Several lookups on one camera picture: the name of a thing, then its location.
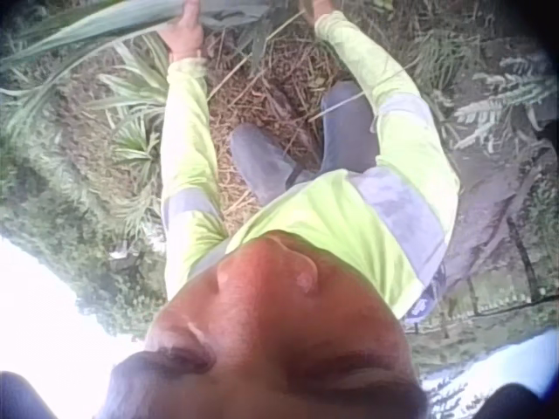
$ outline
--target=bright sky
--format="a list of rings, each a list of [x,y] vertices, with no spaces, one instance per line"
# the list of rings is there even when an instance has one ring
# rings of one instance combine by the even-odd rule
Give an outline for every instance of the bright sky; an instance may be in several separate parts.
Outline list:
[[[113,365],[141,343],[79,315],[70,288],[2,238],[0,266],[0,370],[22,375],[59,419],[90,419]]]
[[[80,315],[67,285],[1,237],[0,267],[0,370],[27,379],[59,419],[90,419],[113,365],[141,343],[108,336],[94,317]],[[557,368],[558,339],[549,331],[474,364],[453,383],[468,383],[462,404],[508,382],[541,395]]]

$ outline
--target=gray pants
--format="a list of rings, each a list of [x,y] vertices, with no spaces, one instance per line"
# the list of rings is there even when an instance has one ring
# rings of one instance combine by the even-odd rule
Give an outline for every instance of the gray pants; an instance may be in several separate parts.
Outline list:
[[[321,108],[328,109],[360,91],[352,81],[339,82],[322,98]],[[378,138],[371,133],[373,113],[363,96],[325,114],[323,122],[324,157],[318,175],[338,168],[362,173],[376,165]],[[292,185],[317,176],[308,170],[300,171],[270,134],[251,124],[240,125],[233,131],[231,152],[239,173],[261,205]]]

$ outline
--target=high-visibility shirt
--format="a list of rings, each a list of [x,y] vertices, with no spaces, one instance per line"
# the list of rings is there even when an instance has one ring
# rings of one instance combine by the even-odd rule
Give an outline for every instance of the high-visibility shirt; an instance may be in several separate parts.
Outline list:
[[[205,60],[171,64],[161,146],[169,299],[202,260],[215,262],[271,230],[297,234],[356,268],[398,318],[438,269],[454,225],[459,180],[429,107],[402,66],[340,11],[321,17],[315,31],[335,48],[373,108],[376,167],[364,173],[339,169],[295,185],[228,237],[219,210]]]

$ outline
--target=sleeve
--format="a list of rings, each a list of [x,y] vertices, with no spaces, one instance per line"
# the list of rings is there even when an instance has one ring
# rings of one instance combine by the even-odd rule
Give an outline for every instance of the sleeve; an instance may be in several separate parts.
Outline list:
[[[376,116],[377,165],[399,174],[429,203],[448,243],[458,207],[459,180],[440,145],[431,110],[406,71],[340,11],[316,22],[354,74]]]
[[[227,237],[219,210],[204,75],[203,58],[169,66],[161,145],[168,299],[186,283],[192,265]]]

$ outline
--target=man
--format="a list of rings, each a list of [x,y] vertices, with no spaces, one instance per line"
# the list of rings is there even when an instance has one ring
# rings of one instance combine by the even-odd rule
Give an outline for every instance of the man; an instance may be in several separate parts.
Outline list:
[[[264,208],[227,237],[198,2],[161,32],[169,303],[145,351],[114,369],[99,418],[424,416],[398,319],[441,263],[459,190],[429,107],[387,52],[315,0],[317,36],[366,99],[325,115],[314,179],[256,127],[236,129],[234,160]],[[341,83],[322,105],[357,92]]]

